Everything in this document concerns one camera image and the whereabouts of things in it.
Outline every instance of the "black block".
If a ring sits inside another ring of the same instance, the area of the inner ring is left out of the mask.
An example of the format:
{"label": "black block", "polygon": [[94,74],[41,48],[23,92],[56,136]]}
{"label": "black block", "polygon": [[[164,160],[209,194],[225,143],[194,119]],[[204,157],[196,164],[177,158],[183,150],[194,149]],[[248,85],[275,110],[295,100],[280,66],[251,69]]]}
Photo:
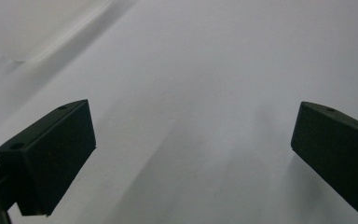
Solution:
{"label": "black block", "polygon": [[292,148],[358,211],[358,120],[333,108],[303,102]]}
{"label": "black block", "polygon": [[50,215],[94,148],[87,100],[58,107],[0,146],[21,213]]}

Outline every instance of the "black mount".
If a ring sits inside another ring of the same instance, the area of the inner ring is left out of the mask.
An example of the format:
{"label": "black mount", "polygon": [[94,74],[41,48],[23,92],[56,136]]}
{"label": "black mount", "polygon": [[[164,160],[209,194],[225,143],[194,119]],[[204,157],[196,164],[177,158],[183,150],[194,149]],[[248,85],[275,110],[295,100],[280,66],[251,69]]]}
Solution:
{"label": "black mount", "polygon": [[0,224],[17,203],[24,216],[51,215],[95,149],[87,100],[62,105],[0,146]]}

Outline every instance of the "black plastic bracket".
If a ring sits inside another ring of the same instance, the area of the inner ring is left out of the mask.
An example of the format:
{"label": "black plastic bracket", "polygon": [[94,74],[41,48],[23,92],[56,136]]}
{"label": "black plastic bracket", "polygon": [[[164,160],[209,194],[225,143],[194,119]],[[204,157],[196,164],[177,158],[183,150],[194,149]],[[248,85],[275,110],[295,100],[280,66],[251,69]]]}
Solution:
{"label": "black plastic bracket", "polygon": [[17,203],[24,216],[49,216],[95,148],[87,100],[62,105],[9,139],[0,146],[0,214]]}
{"label": "black plastic bracket", "polygon": [[358,120],[324,105],[303,102],[291,145],[358,211]]}

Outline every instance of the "screw hole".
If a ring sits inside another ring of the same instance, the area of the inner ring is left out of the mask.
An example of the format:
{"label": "screw hole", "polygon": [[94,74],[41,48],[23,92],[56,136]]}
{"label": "screw hole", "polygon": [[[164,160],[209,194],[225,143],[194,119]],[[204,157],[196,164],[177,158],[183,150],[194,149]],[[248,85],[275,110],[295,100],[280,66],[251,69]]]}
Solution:
{"label": "screw hole", "polygon": [[16,149],[22,148],[23,146],[24,146],[23,143],[16,143],[16,144],[12,145],[10,148],[13,150],[16,150]]}

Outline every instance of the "white surface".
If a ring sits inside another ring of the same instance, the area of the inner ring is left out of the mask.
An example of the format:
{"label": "white surface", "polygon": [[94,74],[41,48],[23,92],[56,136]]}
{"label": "white surface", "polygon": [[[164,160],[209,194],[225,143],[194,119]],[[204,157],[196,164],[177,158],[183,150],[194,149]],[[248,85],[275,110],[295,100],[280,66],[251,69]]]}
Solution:
{"label": "white surface", "polygon": [[0,0],[0,53],[40,60],[104,12],[112,0]]}
{"label": "white surface", "polygon": [[358,223],[290,148],[301,101],[358,119],[358,1],[119,1],[41,63],[0,57],[0,145],[85,98],[96,151],[14,223]]}

